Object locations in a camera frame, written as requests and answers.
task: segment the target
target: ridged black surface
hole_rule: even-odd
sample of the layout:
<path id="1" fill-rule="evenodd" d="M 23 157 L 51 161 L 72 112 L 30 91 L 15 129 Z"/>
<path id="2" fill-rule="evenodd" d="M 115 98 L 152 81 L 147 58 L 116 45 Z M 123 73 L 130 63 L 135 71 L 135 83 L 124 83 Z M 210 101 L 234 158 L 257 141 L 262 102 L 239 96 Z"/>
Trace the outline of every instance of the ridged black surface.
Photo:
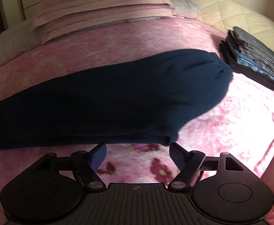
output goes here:
<path id="1" fill-rule="evenodd" d="M 163 184 L 110 184 L 87 196 L 69 217 L 52 225 L 216 225 L 199 213 L 184 194 Z M 256 223 L 266 225 L 265 221 Z"/>

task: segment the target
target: navy blue cloth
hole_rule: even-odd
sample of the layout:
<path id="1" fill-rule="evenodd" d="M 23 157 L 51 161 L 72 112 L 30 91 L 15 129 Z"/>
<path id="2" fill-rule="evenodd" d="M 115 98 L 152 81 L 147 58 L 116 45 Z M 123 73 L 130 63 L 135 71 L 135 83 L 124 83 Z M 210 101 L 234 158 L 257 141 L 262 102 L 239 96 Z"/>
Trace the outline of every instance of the navy blue cloth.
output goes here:
<path id="1" fill-rule="evenodd" d="M 69 144 L 169 145 L 225 96 L 232 69 L 195 49 L 88 69 L 0 101 L 0 149 Z"/>

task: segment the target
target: denim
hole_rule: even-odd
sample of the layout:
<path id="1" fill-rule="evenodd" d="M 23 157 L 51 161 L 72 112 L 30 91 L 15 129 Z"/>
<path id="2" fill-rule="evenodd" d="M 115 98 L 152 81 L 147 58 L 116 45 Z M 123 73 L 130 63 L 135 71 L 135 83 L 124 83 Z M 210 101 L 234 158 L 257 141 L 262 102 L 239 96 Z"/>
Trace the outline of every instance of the denim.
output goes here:
<path id="1" fill-rule="evenodd" d="M 238 51 L 238 47 L 233 42 L 231 37 L 227 37 L 226 42 L 229 45 L 232 53 L 234 54 L 234 57 L 236 58 L 236 61 L 237 61 L 238 64 L 249 67 L 249 68 L 251 68 L 252 70 L 254 70 L 256 72 L 264 74 L 267 77 L 269 77 L 271 80 L 274 81 L 274 71 L 273 70 L 269 70 L 269 68 L 267 68 L 265 66 L 265 64 L 262 64 L 262 66 L 261 66 L 261 64 L 256 63 L 255 61 L 253 61 L 253 59 L 251 59 L 251 58 L 247 57 L 246 55 L 240 53 Z"/>
<path id="2" fill-rule="evenodd" d="M 228 38 L 236 45 L 238 51 L 274 77 L 274 52 L 261 41 L 239 27 L 229 31 Z"/>
<path id="3" fill-rule="evenodd" d="M 271 80 L 268 76 L 260 73 L 259 71 L 254 71 L 251 67 L 244 66 L 238 63 L 235 58 L 235 55 L 233 54 L 232 50 L 230 49 L 226 41 L 222 41 L 219 46 L 220 51 L 222 52 L 225 58 L 225 62 L 232 68 L 233 72 L 242 73 L 246 77 L 274 91 L 274 80 Z"/>

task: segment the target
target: pillow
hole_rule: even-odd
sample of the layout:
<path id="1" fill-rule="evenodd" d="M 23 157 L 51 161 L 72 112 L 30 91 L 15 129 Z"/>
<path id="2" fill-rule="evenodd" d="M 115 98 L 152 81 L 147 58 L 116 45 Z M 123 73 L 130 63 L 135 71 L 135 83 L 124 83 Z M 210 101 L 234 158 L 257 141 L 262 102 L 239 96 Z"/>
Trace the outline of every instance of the pillow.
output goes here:
<path id="1" fill-rule="evenodd" d="M 32 32 L 31 19 L 5 30 L 0 34 L 0 66 L 40 44 L 40 38 Z"/>
<path id="2" fill-rule="evenodd" d="M 177 17 L 196 19 L 200 15 L 199 8 L 190 0 L 170 0 Z"/>

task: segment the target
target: pink floral blanket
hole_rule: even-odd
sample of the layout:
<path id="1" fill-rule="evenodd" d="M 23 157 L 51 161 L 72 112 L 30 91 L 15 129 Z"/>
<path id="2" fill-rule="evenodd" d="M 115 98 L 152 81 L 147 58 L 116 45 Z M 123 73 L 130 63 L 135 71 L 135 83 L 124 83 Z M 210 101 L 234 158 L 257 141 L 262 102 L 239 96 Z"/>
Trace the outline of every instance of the pink floral blanket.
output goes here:
<path id="1" fill-rule="evenodd" d="M 165 18 L 81 31 L 29 50 L 0 68 L 0 100 L 52 78 L 108 64 L 124 63 L 158 53 L 195 48 L 218 52 L 225 34 L 192 19 Z M 226 97 L 209 112 L 188 122 L 177 141 L 186 150 L 207 156 L 230 152 L 257 176 L 274 155 L 274 92 L 234 74 Z M 16 175 L 47 152 L 68 156 L 93 145 L 0 150 L 0 191 Z M 108 146 L 97 170 L 110 182 L 163 182 L 178 169 L 168 147 L 144 144 Z M 0 204 L 0 225 L 6 222 Z"/>

